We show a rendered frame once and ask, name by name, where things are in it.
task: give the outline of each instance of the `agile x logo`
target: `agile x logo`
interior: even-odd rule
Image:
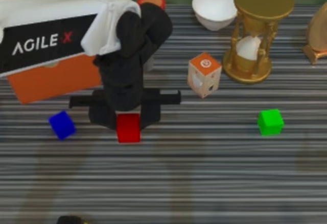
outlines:
[[[68,32],[63,32],[61,36],[59,36],[59,34],[56,33],[50,35],[49,37],[40,36],[40,37],[36,37],[35,39],[30,38],[23,43],[18,41],[11,55],[15,56],[18,53],[23,54],[25,52],[32,52],[32,51],[37,51],[39,49],[51,48],[61,43],[62,44],[70,43],[72,42],[72,34],[73,31],[68,31]]]

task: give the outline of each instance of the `hourglass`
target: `hourglass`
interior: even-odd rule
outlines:
[[[294,0],[234,0],[238,10],[231,47],[223,57],[225,73],[241,83],[258,83],[271,71],[269,51],[278,22],[294,8]],[[242,39],[239,40],[242,23]]]

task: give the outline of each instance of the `hourglass top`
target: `hourglass top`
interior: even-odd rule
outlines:
[[[277,21],[288,16],[294,0],[234,0],[240,13],[262,21]]]

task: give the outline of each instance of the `table surface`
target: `table surface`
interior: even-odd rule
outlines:
[[[186,83],[188,61],[208,51],[219,61],[233,25],[209,32],[188,5],[168,5],[174,33],[155,55],[147,87],[180,89],[139,145],[91,125],[87,108],[68,111],[78,133],[60,142],[47,118],[69,95],[20,105],[0,79],[0,222],[51,224],[77,214],[94,224],[238,224],[327,222],[327,62],[301,52],[318,6],[296,6],[271,49],[261,84],[222,75],[200,99]],[[91,90],[76,94],[90,94]],[[278,108],[283,133],[261,137],[256,117]]]

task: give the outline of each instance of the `bowl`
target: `bowl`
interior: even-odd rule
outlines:
[[[210,31],[218,31],[232,23],[237,15],[234,0],[193,0],[198,21]]]

